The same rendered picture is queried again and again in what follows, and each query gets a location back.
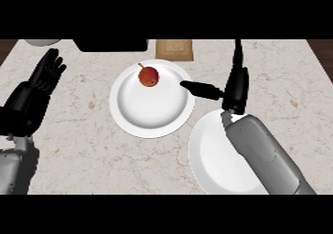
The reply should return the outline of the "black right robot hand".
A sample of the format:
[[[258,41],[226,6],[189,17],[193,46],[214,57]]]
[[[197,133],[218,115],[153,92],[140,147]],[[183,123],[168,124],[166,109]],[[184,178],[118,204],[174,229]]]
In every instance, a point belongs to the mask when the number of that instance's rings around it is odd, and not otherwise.
[[[227,87],[221,90],[214,84],[187,81],[181,86],[189,89],[192,94],[200,98],[223,101],[223,109],[234,114],[246,113],[248,91],[249,91],[249,71],[245,66],[245,51],[242,40],[236,40],[236,49],[233,55],[233,67]]]

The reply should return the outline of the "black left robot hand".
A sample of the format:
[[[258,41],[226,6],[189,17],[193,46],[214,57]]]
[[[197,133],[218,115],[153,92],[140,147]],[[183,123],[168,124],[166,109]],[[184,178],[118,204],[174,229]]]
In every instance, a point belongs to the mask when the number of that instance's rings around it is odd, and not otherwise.
[[[31,79],[23,81],[0,107],[0,135],[26,137],[41,128],[51,95],[67,68],[59,49],[51,48],[35,68]]]

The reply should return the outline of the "white plate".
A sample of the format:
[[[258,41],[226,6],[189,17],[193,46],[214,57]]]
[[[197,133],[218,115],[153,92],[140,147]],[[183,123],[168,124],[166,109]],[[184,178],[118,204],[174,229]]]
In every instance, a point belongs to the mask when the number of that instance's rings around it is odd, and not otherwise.
[[[119,75],[110,92],[110,111],[119,127],[134,136],[159,138],[186,124],[196,97],[183,87],[192,77],[184,68],[163,59],[141,61],[159,72],[159,83],[146,87],[138,79],[141,67],[134,64]]]
[[[189,158],[199,185],[209,195],[267,195],[262,182],[227,137],[223,112],[215,110],[199,119],[190,135]]]

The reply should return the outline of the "grey round bowl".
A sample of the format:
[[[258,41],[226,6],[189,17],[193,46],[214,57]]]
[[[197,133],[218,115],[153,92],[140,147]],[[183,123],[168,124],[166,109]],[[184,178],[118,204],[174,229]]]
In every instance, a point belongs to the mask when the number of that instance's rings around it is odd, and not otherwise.
[[[54,45],[62,39],[26,39],[26,43],[35,47],[47,47]]]

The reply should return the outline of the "tan wooden board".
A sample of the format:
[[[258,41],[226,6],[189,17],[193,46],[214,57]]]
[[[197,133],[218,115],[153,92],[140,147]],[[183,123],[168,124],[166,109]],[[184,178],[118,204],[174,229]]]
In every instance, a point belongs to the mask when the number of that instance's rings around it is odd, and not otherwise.
[[[193,40],[192,39],[158,39],[156,57],[172,61],[193,61]]]

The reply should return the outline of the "black appliance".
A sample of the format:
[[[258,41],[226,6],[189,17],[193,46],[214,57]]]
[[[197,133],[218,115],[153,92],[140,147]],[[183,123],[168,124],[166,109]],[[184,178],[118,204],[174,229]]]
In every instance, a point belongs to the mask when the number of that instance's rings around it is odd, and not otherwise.
[[[144,52],[149,50],[147,39],[76,39],[73,42],[84,52]]]

